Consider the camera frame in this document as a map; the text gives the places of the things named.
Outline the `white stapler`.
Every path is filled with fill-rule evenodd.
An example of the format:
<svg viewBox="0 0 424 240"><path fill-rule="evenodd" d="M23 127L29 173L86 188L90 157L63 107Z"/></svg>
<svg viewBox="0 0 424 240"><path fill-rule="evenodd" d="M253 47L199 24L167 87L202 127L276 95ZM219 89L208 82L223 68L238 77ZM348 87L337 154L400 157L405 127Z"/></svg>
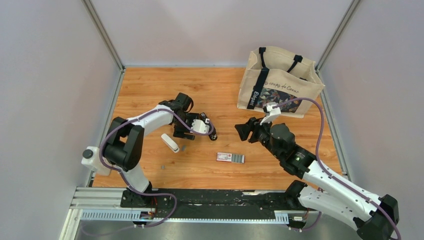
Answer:
<svg viewBox="0 0 424 240"><path fill-rule="evenodd" d="M180 151L179 145L166 133L163 133L161 136L162 141L174 152L178 153Z"/></svg>

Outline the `black stapler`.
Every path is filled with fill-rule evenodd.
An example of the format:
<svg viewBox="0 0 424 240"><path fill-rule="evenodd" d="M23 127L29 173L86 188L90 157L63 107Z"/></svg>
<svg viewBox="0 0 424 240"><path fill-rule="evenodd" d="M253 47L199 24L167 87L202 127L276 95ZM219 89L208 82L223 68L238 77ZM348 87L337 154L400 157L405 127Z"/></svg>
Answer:
<svg viewBox="0 0 424 240"><path fill-rule="evenodd" d="M208 125L209 125L209 135L208 135L208 137L211 141L216 141L218 139L216 128L215 128L214 124L210 121L208 122Z"/></svg>

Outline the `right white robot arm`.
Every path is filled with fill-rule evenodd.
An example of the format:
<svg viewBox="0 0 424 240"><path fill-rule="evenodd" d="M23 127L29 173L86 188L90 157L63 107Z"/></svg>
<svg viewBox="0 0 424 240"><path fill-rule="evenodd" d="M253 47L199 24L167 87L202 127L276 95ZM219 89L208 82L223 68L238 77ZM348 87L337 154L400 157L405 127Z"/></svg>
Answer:
<svg viewBox="0 0 424 240"><path fill-rule="evenodd" d="M390 240L398 233L399 206L394 197L367 191L331 170L298 145L284 123L252 117L234 127L241 141L259 142L287 173L299 178L287 188L289 208L318 210L350 226L363 240Z"/></svg>

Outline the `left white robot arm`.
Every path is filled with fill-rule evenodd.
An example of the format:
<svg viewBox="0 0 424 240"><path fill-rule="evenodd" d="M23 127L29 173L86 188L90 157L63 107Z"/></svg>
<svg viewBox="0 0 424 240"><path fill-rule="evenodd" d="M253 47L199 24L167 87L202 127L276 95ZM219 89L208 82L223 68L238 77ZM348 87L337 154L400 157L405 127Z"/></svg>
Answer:
<svg viewBox="0 0 424 240"><path fill-rule="evenodd" d="M192 112L194 101L180 92L175 99L163 100L151 110L135 117L116 117L98 148L103 167L118 172L127 188L134 192L133 200L148 207L153 194L147 190L151 182L140 165L144 138L157 129L170 125L177 138L194 140L196 136L216 135L215 128L204 112Z"/></svg>

